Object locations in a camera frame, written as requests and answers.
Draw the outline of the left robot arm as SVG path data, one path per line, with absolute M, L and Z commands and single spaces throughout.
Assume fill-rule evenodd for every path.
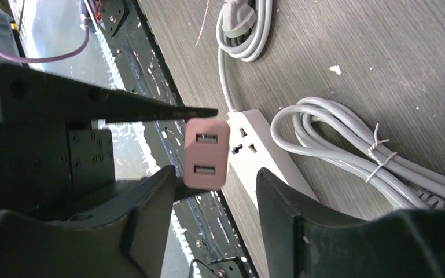
M 99 29 L 113 57 L 109 89 L 32 69 L 0 16 L 0 210 L 51 213 L 118 184 L 113 137 L 97 121 L 146 122 L 159 134 L 160 122 L 191 118 L 179 99 L 156 100 L 140 74 L 126 75 L 134 49 L 119 31 L 138 7 L 108 1 L 102 12 L 114 8 L 120 21 Z

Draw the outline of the pink plug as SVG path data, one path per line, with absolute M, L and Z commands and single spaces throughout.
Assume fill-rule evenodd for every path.
M 224 186 L 229 138 L 225 120 L 193 118 L 187 122 L 182 179 L 188 188 L 217 191 Z

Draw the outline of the large white power strip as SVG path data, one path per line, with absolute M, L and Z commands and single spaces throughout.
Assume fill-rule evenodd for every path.
M 261 168 L 267 168 L 293 189 L 318 199 L 289 153 L 274 142 L 270 124 L 259 110 L 233 111 L 228 116 L 229 163 L 255 206 L 256 177 Z

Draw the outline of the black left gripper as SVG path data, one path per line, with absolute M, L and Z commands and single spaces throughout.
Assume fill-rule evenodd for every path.
M 115 180 L 111 133 L 91 121 L 211 118 L 185 107 L 0 63 L 0 209 L 34 211 Z

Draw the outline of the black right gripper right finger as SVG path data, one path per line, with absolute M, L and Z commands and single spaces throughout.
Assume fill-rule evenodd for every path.
M 445 210 L 397 210 L 365 221 L 265 168 L 256 196 L 271 277 L 445 277 Z

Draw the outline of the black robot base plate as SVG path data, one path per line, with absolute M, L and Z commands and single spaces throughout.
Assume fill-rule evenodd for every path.
M 115 85 L 163 103 L 151 122 L 134 123 L 150 172 L 184 168 L 186 109 L 138 1 L 82 1 Z M 195 191 L 179 182 L 171 206 L 162 277 L 256 277 L 258 274 L 221 191 Z

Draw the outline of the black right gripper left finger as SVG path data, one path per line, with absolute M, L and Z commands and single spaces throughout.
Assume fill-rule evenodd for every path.
M 69 221 L 0 210 L 0 277 L 160 277 L 175 187 L 166 166 Z

